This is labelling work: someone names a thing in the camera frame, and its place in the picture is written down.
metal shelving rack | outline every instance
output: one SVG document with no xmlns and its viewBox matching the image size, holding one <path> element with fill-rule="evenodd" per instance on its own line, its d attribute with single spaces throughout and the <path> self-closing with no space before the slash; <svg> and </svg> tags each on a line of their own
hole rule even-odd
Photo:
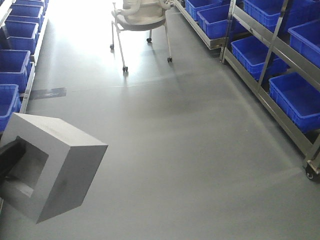
<svg viewBox="0 0 320 240">
<path fill-rule="evenodd" d="M 221 48 L 220 60 L 222 63 L 227 61 L 230 64 L 230 66 L 237 72 L 240 78 L 246 83 L 263 106 L 269 111 L 269 113 L 305 155 L 304 167 L 306 175 L 311 180 L 314 180 L 315 177 L 320 174 L 320 135 L 318 135 L 315 142 L 311 142 L 274 102 L 274 100 L 269 96 L 268 91 L 262 87 L 263 78 L 273 57 L 272 53 L 274 53 L 284 60 L 293 71 L 300 74 L 311 85 L 320 91 L 320 68 L 292 49 L 278 36 L 283 19 L 288 12 L 287 10 L 289 9 L 291 2 L 292 0 L 283 1 L 280 17 L 278 18 L 277 25 L 273 33 L 238 7 L 236 5 L 236 0 L 231 0 L 228 16 L 228 30 L 225 42 Z M 256 81 L 248 73 L 228 48 L 230 41 L 230 29 L 234 20 L 238 20 L 250 33 L 268 47 L 268 54 L 266 56 L 259 81 Z"/>
<path fill-rule="evenodd" d="M 11 12 L 11 4 L 14 3 L 16 0 L 5 0 L 3 3 L 0 5 L 0 27 L 4 24 L 6 21 L 7 17 L 9 16 Z M 2 210 L 4 200 L 0 198 L 0 213 Z"/>
<path fill-rule="evenodd" d="M 205 32 L 201 29 L 201 27 L 198 25 L 198 22 L 196 22 L 185 10 L 185 8 L 181 5 L 179 0 L 174 0 L 174 5 L 182 13 L 184 18 L 190 23 L 191 27 L 193 27 L 195 32 L 199 35 L 199 37 L 202 39 L 205 45 L 209 48 L 209 50 L 219 49 L 225 44 L 226 39 L 224 37 L 219 39 L 210 39 L 205 34 Z"/>
</svg>

gray floor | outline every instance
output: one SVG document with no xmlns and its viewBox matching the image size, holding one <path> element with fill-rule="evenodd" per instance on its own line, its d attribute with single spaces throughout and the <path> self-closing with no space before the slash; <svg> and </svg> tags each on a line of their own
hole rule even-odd
<svg viewBox="0 0 320 240">
<path fill-rule="evenodd" d="M 1 240 L 318 239 L 319 185 L 303 156 L 183 16 L 122 33 L 109 50 L 109 1 L 51 0 L 27 112 L 62 118 L 109 144 L 83 205 L 33 224 L 5 204 Z"/>
</svg>

blue storage crate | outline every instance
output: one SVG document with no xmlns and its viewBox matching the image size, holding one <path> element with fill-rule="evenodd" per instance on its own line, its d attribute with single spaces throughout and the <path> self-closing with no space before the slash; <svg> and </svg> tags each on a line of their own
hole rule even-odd
<svg viewBox="0 0 320 240">
<path fill-rule="evenodd" d="M 244 11 L 270 31 L 274 32 L 280 16 L 283 0 L 244 0 Z M 283 32 L 289 28 L 319 17 L 320 1 L 294 0 Z"/>
<path fill-rule="evenodd" d="M 197 12 L 221 5 L 230 4 L 230 0 L 185 0 L 185 10 L 195 21 L 199 21 Z"/>
<path fill-rule="evenodd" d="M 16 0 L 15 3 L 21 5 L 41 6 L 43 7 L 43 13 L 47 10 L 45 0 Z"/>
<path fill-rule="evenodd" d="M 320 128 L 320 92 L 299 74 L 270 78 L 270 96 L 288 117 L 306 133 Z"/>
<path fill-rule="evenodd" d="M 16 84 L 24 93 L 30 71 L 30 51 L 0 50 L 0 84 Z"/>
<path fill-rule="evenodd" d="M 20 108 L 18 85 L 0 84 L 0 132 L 5 130 L 11 114 L 19 112 Z"/>
<path fill-rule="evenodd" d="M 259 80 L 268 54 L 268 47 L 255 36 L 233 41 L 231 45 L 235 58 L 248 70 L 254 79 Z M 265 73 L 265 79 L 272 75 L 285 72 L 287 67 L 288 65 L 282 59 L 275 56 L 273 63 Z"/>
<path fill-rule="evenodd" d="M 7 17 L 8 21 L 37 23 L 39 24 L 38 32 L 41 31 L 44 22 L 44 8 L 42 6 L 12 4 L 11 9 L 12 11 Z"/>
<path fill-rule="evenodd" d="M 290 46 L 320 68 L 320 20 L 289 29 Z"/>
<path fill-rule="evenodd" d="M 39 38 L 37 23 L 5 21 L 5 25 L 10 37 L 14 50 L 28 50 L 31 54 L 35 54 L 36 45 Z"/>
<path fill-rule="evenodd" d="M 197 12 L 199 25 L 210 39 L 219 39 L 226 36 L 229 8 L 230 4 Z M 232 31 L 234 34 L 244 33 L 246 31 L 238 21 L 235 21 L 235 26 Z"/>
</svg>

